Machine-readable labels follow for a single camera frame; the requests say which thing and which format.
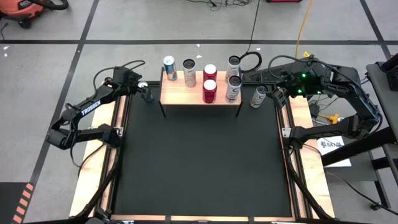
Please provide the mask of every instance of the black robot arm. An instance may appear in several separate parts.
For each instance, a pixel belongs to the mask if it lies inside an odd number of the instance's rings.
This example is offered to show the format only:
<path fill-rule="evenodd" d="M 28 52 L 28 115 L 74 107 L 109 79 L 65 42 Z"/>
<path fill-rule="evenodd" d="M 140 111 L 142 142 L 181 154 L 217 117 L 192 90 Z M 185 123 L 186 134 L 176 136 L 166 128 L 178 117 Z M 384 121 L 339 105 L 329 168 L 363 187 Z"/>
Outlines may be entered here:
<path fill-rule="evenodd" d="M 369 99 L 369 95 L 361 88 L 360 78 L 355 68 L 329 65 L 314 58 L 313 55 L 309 58 L 292 59 L 295 62 L 279 66 L 283 68 L 279 76 L 272 74 L 272 68 L 269 68 L 271 75 L 278 77 L 279 81 L 263 83 L 269 90 L 268 95 L 277 105 L 283 106 L 289 96 L 295 98 L 299 95 L 306 97 L 326 94 L 329 97 L 336 95 L 346 99 L 356 111 L 355 115 L 337 124 L 313 128 L 300 126 L 284 128 L 283 137 L 289 138 L 293 147 L 301 148 L 309 139 L 332 136 L 361 139 L 380 122 L 380 112 Z"/>
<path fill-rule="evenodd" d="M 103 84 L 95 90 L 94 95 L 77 105 L 65 105 L 66 110 L 51 125 L 45 140 L 63 150 L 73 147 L 78 142 L 94 139 L 99 139 L 111 147 L 118 147 L 120 137 L 117 128 L 102 124 L 98 128 L 79 130 L 78 123 L 99 106 L 111 103 L 119 96 L 135 95 L 139 92 L 143 99 L 151 101 L 150 88 L 138 86 L 140 78 L 142 78 L 141 75 L 129 68 L 114 67 L 113 78 L 106 78 Z M 69 129 L 61 128 L 66 124 L 69 124 Z"/>

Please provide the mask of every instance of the blue and white can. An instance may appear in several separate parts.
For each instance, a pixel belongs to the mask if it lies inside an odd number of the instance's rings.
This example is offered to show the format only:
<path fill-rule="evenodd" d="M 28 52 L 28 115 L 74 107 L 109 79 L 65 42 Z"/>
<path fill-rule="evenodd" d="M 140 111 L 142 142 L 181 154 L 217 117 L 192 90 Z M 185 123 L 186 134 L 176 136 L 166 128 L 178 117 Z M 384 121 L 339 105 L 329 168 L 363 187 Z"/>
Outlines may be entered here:
<path fill-rule="evenodd" d="M 175 68 L 175 60 L 172 56 L 166 56 L 163 59 L 164 70 L 167 74 L 167 79 L 174 81 L 177 79 L 177 69 Z"/>

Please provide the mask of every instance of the concrete floor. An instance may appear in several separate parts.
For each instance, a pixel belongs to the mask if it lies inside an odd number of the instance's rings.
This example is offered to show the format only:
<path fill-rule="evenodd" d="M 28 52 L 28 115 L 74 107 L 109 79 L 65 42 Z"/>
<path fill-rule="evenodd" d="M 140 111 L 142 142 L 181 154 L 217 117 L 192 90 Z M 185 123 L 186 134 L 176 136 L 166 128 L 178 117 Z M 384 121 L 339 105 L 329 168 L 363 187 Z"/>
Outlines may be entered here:
<path fill-rule="evenodd" d="M 376 35 L 375 26 L 369 22 L 364 2 L 380 35 Z M 59 116 L 64 102 L 78 103 L 91 95 L 92 77 L 101 68 L 130 60 L 146 61 L 136 70 L 144 80 L 159 80 L 166 55 L 177 59 L 179 70 L 186 58 L 195 58 L 198 67 L 213 63 L 225 68 L 230 55 L 241 55 L 247 50 L 243 41 L 250 39 L 257 0 L 244 7 L 221 7 L 217 12 L 206 4 L 185 0 L 69 3 L 70 9 L 66 11 L 47 11 L 29 30 L 21 29 L 13 21 L 0 21 L 0 27 L 9 23 L 3 30 L 6 40 L 0 41 L 0 126 L 7 130 L 0 136 L 0 182 L 33 181 L 36 188 L 25 222 L 67 218 L 70 211 L 77 168 L 70 162 L 69 151 L 50 146 L 46 153 L 43 147 L 46 130 L 53 116 Z M 300 4 L 268 4 L 261 0 L 253 38 L 258 40 L 255 43 L 262 44 L 253 44 L 251 50 L 259 49 L 262 68 L 275 55 L 294 55 L 294 40 L 307 6 L 308 0 Z M 355 67 L 363 77 L 367 64 L 384 61 L 386 54 L 398 51 L 397 7 L 396 0 L 316 0 L 302 34 L 302 40 L 307 42 L 300 46 L 299 55 L 307 51 L 325 62 Z M 326 41 L 321 45 L 312 40 Z M 244 67 L 254 64 L 250 58 L 243 62 Z M 103 73 L 98 83 L 110 74 Z M 378 104 L 371 84 L 363 88 Z M 354 111 L 345 100 L 337 100 L 324 113 L 349 116 Z M 80 128 L 88 127 L 91 120 L 92 115 L 84 118 Z M 85 144 L 75 146 L 78 162 L 84 148 Z M 382 156 L 380 149 L 373 153 Z M 398 210 L 397 185 L 391 171 L 383 170 L 381 175 L 392 208 Z M 353 184 L 378 200 L 373 183 Z M 390 213 L 370 210 L 369 202 L 345 184 L 328 177 L 328 185 L 338 218 L 397 223 L 398 218 Z"/>

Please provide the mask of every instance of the wooden platform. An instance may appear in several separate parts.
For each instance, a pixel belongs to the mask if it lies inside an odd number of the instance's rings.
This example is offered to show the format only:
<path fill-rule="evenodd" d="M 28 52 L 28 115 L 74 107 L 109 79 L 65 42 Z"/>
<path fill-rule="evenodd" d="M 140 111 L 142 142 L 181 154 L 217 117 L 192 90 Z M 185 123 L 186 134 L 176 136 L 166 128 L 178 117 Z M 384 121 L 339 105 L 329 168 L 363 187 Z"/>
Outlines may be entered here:
<path fill-rule="evenodd" d="M 162 90 L 160 102 L 162 105 L 223 105 L 239 106 L 241 104 L 241 94 L 234 103 L 228 103 L 225 99 L 227 83 L 225 82 L 225 72 L 217 73 L 217 94 L 214 103 L 203 101 L 203 72 L 197 71 L 197 84 L 194 87 L 186 87 L 184 72 L 177 72 L 177 79 L 170 81 L 167 79 L 166 72 L 162 75 Z"/>

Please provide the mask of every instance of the white can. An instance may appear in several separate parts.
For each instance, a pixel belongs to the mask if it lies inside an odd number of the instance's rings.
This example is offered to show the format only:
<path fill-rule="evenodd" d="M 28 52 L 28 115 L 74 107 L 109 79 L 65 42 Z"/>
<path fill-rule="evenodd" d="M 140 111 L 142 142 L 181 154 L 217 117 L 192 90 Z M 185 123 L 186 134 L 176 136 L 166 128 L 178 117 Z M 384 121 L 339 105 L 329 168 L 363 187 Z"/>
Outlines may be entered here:
<path fill-rule="evenodd" d="M 241 66 L 241 59 L 238 56 L 230 56 L 228 59 L 228 67 L 225 73 L 225 82 L 228 82 L 229 78 L 236 75 L 239 76 L 239 68 Z"/>
<path fill-rule="evenodd" d="M 192 59 L 186 59 L 183 63 L 185 86 L 194 87 L 197 84 L 197 71 L 195 62 Z"/>
<path fill-rule="evenodd" d="M 225 100 L 228 103 L 233 103 L 238 98 L 242 86 L 242 79 L 239 76 L 232 76 L 228 80 L 228 87 L 226 89 Z"/>
<path fill-rule="evenodd" d="M 262 101 L 267 96 L 267 88 L 264 86 L 258 86 L 254 92 L 253 98 L 251 98 L 250 105 L 253 108 L 261 106 Z"/>

